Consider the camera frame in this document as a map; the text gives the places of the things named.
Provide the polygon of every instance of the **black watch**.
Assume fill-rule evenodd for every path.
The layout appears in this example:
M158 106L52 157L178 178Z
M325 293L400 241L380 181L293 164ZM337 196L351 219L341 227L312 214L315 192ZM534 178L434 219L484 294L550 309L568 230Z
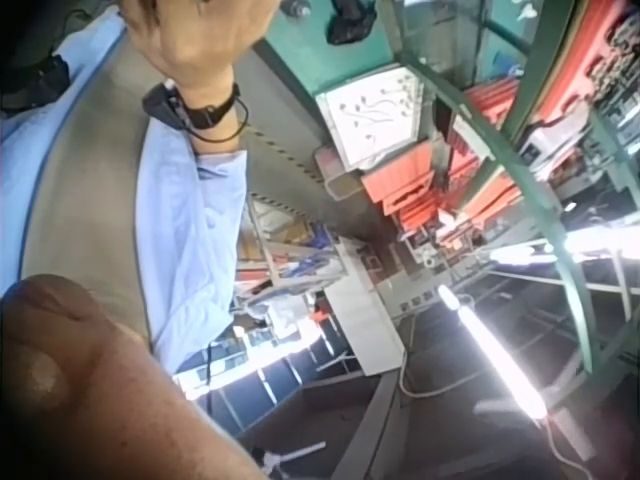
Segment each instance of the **black watch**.
M207 130L218 125L240 96L237 83L229 98L219 106L189 108L176 89L163 83L153 87L142 99L142 109L150 116L176 130Z

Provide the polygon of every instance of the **wrist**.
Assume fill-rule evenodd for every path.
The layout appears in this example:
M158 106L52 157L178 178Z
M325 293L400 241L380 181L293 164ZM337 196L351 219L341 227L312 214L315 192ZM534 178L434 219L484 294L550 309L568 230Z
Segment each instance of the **wrist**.
M177 85L180 96L191 109L218 106L226 102L233 92L233 68L229 66L198 86Z

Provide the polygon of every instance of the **light blue shirt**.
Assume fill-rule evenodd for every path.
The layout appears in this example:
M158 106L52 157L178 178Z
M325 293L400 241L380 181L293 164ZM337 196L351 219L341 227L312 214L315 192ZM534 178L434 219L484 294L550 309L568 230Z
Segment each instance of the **light blue shirt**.
M20 278L38 179L84 87L124 32L111 7L58 49L72 84L54 104L2 125L0 294ZM136 243L154 355L174 373L231 323L246 152L196 159L188 138L151 120L136 192Z

